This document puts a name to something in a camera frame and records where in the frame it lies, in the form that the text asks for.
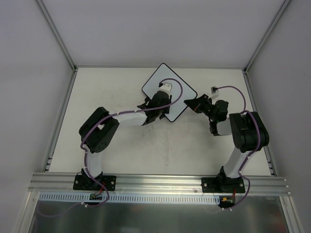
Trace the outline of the small black-framed whiteboard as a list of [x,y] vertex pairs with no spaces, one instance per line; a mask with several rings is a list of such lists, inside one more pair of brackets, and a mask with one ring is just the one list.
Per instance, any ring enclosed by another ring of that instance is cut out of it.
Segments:
[[167,79],[164,81],[165,83],[168,83],[172,86],[170,92],[172,102],[177,100],[181,93],[181,87],[177,83],[177,81],[180,82],[183,88],[181,98],[178,100],[177,103],[170,106],[169,113],[165,115],[168,121],[174,122],[187,108],[184,100],[195,99],[198,94],[186,81],[184,81],[175,71],[173,71],[165,63],[162,63],[148,79],[148,81],[143,85],[142,92],[147,97],[152,98],[153,95],[160,90],[159,84],[164,79]]

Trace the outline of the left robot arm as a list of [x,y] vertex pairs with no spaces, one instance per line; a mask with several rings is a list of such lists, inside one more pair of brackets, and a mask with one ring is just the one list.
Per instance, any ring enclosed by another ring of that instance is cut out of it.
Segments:
[[79,129],[81,148],[86,152],[84,168],[75,176],[74,190],[102,192],[114,191],[116,176],[104,175],[100,154],[110,144],[117,129],[130,126],[144,126],[162,119],[169,113],[172,96],[164,91],[157,91],[150,99],[146,98],[136,110],[110,114],[103,107],[97,108]]

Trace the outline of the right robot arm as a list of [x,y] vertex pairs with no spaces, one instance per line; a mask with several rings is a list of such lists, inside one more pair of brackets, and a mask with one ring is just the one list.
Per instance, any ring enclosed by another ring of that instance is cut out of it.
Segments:
[[269,134],[257,112],[244,110],[228,113],[229,103],[218,100],[212,103],[207,95],[185,100],[195,113],[205,114],[209,129],[214,136],[231,135],[234,149],[227,163],[214,178],[201,179],[203,193],[245,193],[242,171],[257,151],[269,144]]

